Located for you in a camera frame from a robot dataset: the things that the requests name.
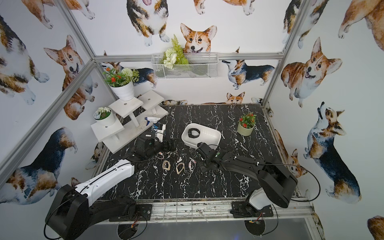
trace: corgi illustration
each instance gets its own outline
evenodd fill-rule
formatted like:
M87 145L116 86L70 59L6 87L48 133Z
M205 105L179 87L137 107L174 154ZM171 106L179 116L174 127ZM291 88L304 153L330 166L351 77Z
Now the corgi illustration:
M228 79L234 83L235 89L257 79L262 79L262 84L260 84L262 86L272 78L275 70L271 65L248 66L245 60L222 60L222 62L228 65Z
M285 158L287 159L287 163L288 164L293 164L293 165L297 166L297 167L287 166L289 168L289 171L291 171L291 173L295 177L301 177L302 175L305 175L307 173L307 171L305 171L304 169L302 169L300 167L299 160L297 159L297 149L293 150L292 155L289 156L287 150L285 149L283 140L281 139L281 136L280 136L279 132L276 129L275 129L275 133L276 133L277 140L279 141L280 146L282 148L281 151L283 152Z
M281 73L284 86L291 90L289 99L292 101L293 96L298 98L302 108L303 99L311 95L325 76L338 70L342 63L340 58L328 59L321 51L320 38L317 38L311 58L306 63L290 63Z
M353 0L340 26L339 38L344 38L351 25L363 18L372 30L377 45L384 51L384 0Z
M224 103L203 103L203 105L206 105L206 104L240 104L243 102L244 95L245 95L245 92L242 92L237 96L234 96L230 93L227 93L227 101L226 102L224 102Z
M223 1L225 1L226 3L229 3L230 5L242 6L245 15L250 15L255 10L252 7L252 4L255 0L223 0ZM197 13L204 14L203 9L205 9L205 6L204 6L205 0L194 0L194 2L195 2L195 8Z
M48 29L52 29L53 25L50 24L50 20L46 17L44 12L44 4L48 6L55 6L53 0L22 0L23 4L28 10L37 17L37 19L44 24ZM94 19L95 14L88 8L89 0L65 0L66 4L71 10L79 10L88 19Z
M335 111L322 102L317 112L319 118L308 134L304 157L313 158L334 182L331 186L333 192L325 189L328 196L350 204L357 203L361 200L359 184L333 145L335 135L346 134L337 121L344 110Z
M40 201L47 193L52 197L61 188L57 178L67 148L77 152L72 132L62 127L51 135L33 163L13 172L0 189L0 203L26 205Z
M161 41L169 42L166 35L167 0L127 0L128 16L146 46L152 45L152 35L159 34Z
M101 66L104 68L104 70L107 68L113 68L113 69L116 69L118 71L121 71L124 69L124 67L122 67L120 65L120 63L112 63L112 62L102 63ZM136 70L139 71L139 80L137 82L134 82L133 86L137 86L139 84L146 83L148 81L148 82L153 84L152 88L156 88L157 81L156 81L156 77L155 77L155 73L154 73L153 69L151 69L151 68L139 68Z
M13 98L18 93L28 105L35 102L36 96L29 89L28 81L35 78L40 83L49 76L35 67L25 44L0 16L0 91Z
M165 106L173 106L173 105L187 105L188 101L187 100L180 100L180 101L175 101L175 100L165 100L161 102L161 105Z
M217 33L216 26L210 26L205 31L193 31L184 24L180 24L181 32L187 40L183 51L185 53L209 53L211 41Z
M263 102L262 98L252 97L251 98L252 103L259 103L261 104Z
M299 39L299 42L297 45L299 46L300 49L303 48L303 41L304 41L305 36L310 32L310 30L319 21L319 18L322 15L324 8L327 5L328 1L329 0L312 0L310 11L308 13L307 18L304 21L303 26L301 27L300 33L299 33L300 39Z
M93 152L93 156L91 157L89 163L85 166L86 170L90 170L97 166L97 163L99 162L99 157L101 156L104 148L105 148L104 143L102 142L97 143L95 150Z
M79 185L81 182L79 182L79 180L77 180L76 178L72 177L71 178L71 186L72 187L75 187L76 185Z
M76 45L71 35L67 36L66 46L60 50L44 48L47 55L55 62L63 66L65 79L63 83L63 91L76 78L79 71L83 68L84 63L79 54L76 52ZM91 96L93 88L98 86L92 81L91 76L83 82L82 86L77 89L76 93L71 97L64 106L65 114L72 120L76 120L84 111L83 106L88 100L93 102L95 97Z
M266 109L266 111L268 113L268 116L269 117L273 117L273 111L272 111L271 107L269 106L269 102L266 103L265 109Z
M384 240L384 217L375 216L368 219L367 226L374 240Z

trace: floor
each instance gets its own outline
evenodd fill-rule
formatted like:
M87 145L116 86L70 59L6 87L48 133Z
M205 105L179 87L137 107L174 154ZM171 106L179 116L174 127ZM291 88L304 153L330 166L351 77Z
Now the floor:
M246 197L260 188L256 180L235 172L207 171L202 173L197 167L192 172L188 168L190 157L197 159L195 149L187 147L181 134L189 123L198 123L222 134L219 146L247 157L273 159L280 158L272 134L267 125L262 108L258 104L231 105L181 105L163 106L169 114L159 122L167 125L168 137L180 138L176 152L170 153L171 169L162 169L162 160L153 159L135 165L135 174L120 182L106 192L100 199L110 200L118 195L128 195L133 199L197 199ZM237 133L237 121L242 113L248 111L256 115L257 123L251 136L243 137ZM132 141L115 154L110 154L104 169L115 164L126 155ZM186 170L176 173L177 160L184 162Z

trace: white tray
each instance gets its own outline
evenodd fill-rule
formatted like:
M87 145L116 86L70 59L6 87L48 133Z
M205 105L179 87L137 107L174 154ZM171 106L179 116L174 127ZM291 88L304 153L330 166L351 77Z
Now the white tray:
M188 130L190 128L196 128L200 131L200 135L197 138L190 138L188 136ZM183 140L184 144L188 147L193 147L194 149L197 149L197 144L200 142L205 142L206 144L210 145L209 147L212 149L216 149L220 139L221 139L221 133L213 128L206 127L197 123L191 123L188 124L185 128L183 134L181 135L181 139Z

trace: white flower pot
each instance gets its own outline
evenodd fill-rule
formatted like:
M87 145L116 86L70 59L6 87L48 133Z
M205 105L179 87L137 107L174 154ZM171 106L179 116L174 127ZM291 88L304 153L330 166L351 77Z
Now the white flower pot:
M122 87L111 87L112 91L118 96L122 101L129 101L134 98L135 92L133 90L133 82L131 81L127 85Z
M117 118L115 114L111 111L111 114L108 117L101 120L97 120L97 119L95 120L98 124L103 125L104 127L110 127L115 123L116 119Z
M239 122L239 124L237 125L237 132L240 133L240 135L249 136L249 135L251 135L254 128L255 128L255 125L252 128L245 128L245 127L241 126L241 124Z

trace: potted plant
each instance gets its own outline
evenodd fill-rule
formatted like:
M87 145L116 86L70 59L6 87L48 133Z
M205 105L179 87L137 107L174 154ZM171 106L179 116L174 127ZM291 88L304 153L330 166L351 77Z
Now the potted plant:
M97 111L93 114L93 118L97 123L103 125L104 127L110 127L115 123L115 115L113 114L110 108L98 108Z
M117 71L107 68L103 74L107 77L105 82L121 100L128 101L134 97L133 83L139 80L139 71L129 68Z
M255 128L255 119L256 117L252 112L244 114L239 119L239 124L237 126L237 132L243 136L251 135L253 129Z

